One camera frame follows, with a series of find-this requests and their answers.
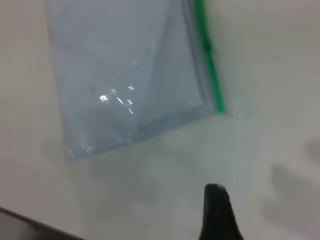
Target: black object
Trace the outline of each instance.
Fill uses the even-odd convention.
[[[199,240],[244,240],[229,195],[222,185],[205,186],[203,227]]]

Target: plastic zipper bag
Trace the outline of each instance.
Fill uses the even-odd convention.
[[[72,158],[215,112],[189,0],[46,0]]]

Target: green zip strip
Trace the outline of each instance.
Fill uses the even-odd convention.
[[[194,15],[198,30],[198,35],[202,44],[203,59],[207,74],[210,79],[213,98],[215,100],[215,106],[218,113],[225,112],[224,99],[222,97],[221,88],[217,78],[217,72],[212,57],[212,45],[208,34],[205,0],[194,0]]]

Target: green zipper seal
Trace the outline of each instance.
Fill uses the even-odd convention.
[[[220,84],[217,78],[217,71],[212,56],[212,44],[207,29],[205,0],[194,0],[194,15],[198,35],[202,44],[205,68],[210,79],[213,98],[215,100],[216,110],[218,113],[224,113],[226,111],[224,99],[222,97]]]

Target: white table surface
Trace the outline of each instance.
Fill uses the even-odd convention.
[[[43,2],[0,1],[0,207],[90,240],[194,240],[220,183],[245,239],[319,239],[320,1],[207,11],[229,113],[74,162]]]

